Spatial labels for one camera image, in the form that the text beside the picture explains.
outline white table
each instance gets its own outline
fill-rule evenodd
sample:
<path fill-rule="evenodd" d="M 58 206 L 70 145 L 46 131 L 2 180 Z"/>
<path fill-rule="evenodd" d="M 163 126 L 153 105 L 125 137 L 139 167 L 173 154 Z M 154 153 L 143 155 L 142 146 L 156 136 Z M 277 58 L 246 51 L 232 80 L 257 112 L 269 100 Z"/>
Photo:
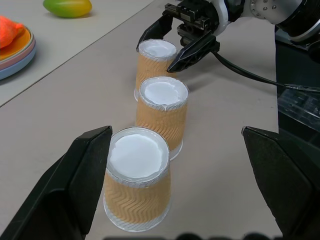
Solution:
<path fill-rule="evenodd" d="M 157 0 L 0 108 L 0 232 L 41 175 L 85 131 L 135 122 L 137 41 L 163 11 Z M 175 27 L 167 39 L 179 46 Z M 242 19 L 219 36 L 221 55 L 275 79 L 274 27 Z M 188 85 L 187 125 L 171 163 L 172 208 L 156 228 L 137 236 L 241 239 L 281 234 L 254 178 L 241 129 L 278 131 L 274 86 L 241 77 L 208 55 L 179 78 Z M 132 236 L 107 218 L 102 198 L 87 240 Z"/>
<path fill-rule="evenodd" d="M 55 17 L 43 0 L 1 0 L 0 15 L 21 22 L 35 35 L 37 53 L 32 64 L 0 81 L 0 106 L 35 84 L 90 44 L 138 13 L 153 0 L 90 0 L 84 18 Z"/>

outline paper cup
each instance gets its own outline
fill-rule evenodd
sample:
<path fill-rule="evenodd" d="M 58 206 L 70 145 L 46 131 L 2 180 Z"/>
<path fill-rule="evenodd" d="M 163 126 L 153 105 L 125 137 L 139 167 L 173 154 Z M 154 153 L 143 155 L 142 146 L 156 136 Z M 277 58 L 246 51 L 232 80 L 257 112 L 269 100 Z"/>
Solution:
<path fill-rule="evenodd" d="M 186 85 L 168 76 L 149 78 L 140 86 L 135 124 L 164 137 L 170 160 L 183 146 L 188 97 Z"/>
<path fill-rule="evenodd" d="M 138 100 L 139 87 L 144 80 L 158 76 L 176 77 L 176 73 L 167 72 L 177 56 L 177 48 L 172 43 L 159 39 L 146 40 L 140 43 L 138 53 L 135 100 Z"/>
<path fill-rule="evenodd" d="M 111 138 L 104 179 L 104 209 L 118 228 L 143 232 L 158 225 L 170 208 L 169 147 L 144 127 Z"/>

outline stacked plates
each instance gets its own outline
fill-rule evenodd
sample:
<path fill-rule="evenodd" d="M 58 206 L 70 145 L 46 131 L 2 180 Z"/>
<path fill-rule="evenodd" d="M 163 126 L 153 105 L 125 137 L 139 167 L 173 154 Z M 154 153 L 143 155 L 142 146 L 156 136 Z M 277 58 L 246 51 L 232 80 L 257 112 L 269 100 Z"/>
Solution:
<path fill-rule="evenodd" d="M 35 56 L 36 40 L 24 27 L 12 43 L 0 49 L 0 80 L 23 69 Z"/>

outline black cable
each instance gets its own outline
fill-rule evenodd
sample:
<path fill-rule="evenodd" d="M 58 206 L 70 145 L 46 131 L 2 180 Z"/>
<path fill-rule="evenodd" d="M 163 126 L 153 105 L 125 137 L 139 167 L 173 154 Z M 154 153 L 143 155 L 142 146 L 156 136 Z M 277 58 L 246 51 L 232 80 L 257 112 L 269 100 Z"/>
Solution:
<path fill-rule="evenodd" d="M 227 59 L 225 59 L 223 56 L 218 54 L 217 52 L 213 52 L 213 55 L 219 60 L 220 63 L 222 63 L 225 67 L 230 69 L 231 71 L 244 76 L 246 78 L 265 83 L 265 84 L 271 84 L 277 87 L 286 88 L 290 90 L 295 90 L 299 92 L 304 93 L 311 93 L 311 94 L 320 94 L 320 87 L 310 87 L 310 86 L 303 86 L 303 85 L 296 85 L 296 84 L 283 84 L 276 81 L 271 81 L 269 79 L 266 79 L 264 77 L 258 76 L 253 74 L 252 72 L 249 72 L 247 70 L 242 69 L 241 67 L 233 64 L 232 62 L 229 62 Z"/>

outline mango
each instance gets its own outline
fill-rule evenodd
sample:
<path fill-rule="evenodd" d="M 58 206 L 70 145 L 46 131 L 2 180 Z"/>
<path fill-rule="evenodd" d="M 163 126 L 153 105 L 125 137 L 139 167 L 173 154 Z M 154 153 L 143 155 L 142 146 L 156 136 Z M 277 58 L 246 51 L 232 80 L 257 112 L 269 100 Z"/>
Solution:
<path fill-rule="evenodd" d="M 50 13 L 63 18 L 78 18 L 92 9 L 89 0 L 44 0 L 43 6 Z"/>

